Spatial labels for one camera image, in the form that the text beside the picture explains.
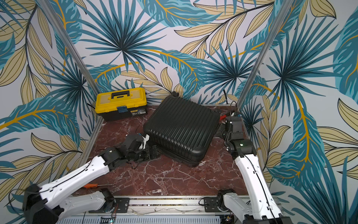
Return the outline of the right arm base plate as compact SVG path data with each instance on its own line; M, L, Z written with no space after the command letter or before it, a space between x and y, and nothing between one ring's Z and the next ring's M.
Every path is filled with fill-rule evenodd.
M202 199L203 207L205 212L227 212L228 209L224 210L222 207L219 206L218 199L216 197L204 197Z

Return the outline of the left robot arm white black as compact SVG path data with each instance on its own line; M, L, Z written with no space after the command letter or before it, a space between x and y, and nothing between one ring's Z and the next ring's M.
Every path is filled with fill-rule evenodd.
M161 151L149 142L149 135L130 134L123 143L102 150L91 161L43 186L33 184L25 189L22 205L28 224L55 224L82 212L113 212L117 207L108 189L73 197L81 189L118 167L159 158Z

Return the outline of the black ribbed hard-shell suitcase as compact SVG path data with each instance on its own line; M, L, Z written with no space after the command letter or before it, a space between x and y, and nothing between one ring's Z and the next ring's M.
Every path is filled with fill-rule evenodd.
M144 124L144 133L165 156L193 168L204 159L219 121L219 112L169 95Z

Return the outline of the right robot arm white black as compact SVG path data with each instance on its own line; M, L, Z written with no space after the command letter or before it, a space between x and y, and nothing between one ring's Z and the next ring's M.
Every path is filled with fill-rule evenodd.
M232 212L242 224L290 224L291 218L283 215L271 195L252 141L243 137L240 117L225 118L222 138L243 177L250 202L243 201L234 190L224 189L217 195L218 208Z

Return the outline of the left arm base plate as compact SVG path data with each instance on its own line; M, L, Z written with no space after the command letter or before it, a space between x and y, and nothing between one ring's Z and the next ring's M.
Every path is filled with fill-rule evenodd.
M89 213L127 213L130 199L128 197L116 197L98 210L89 211Z

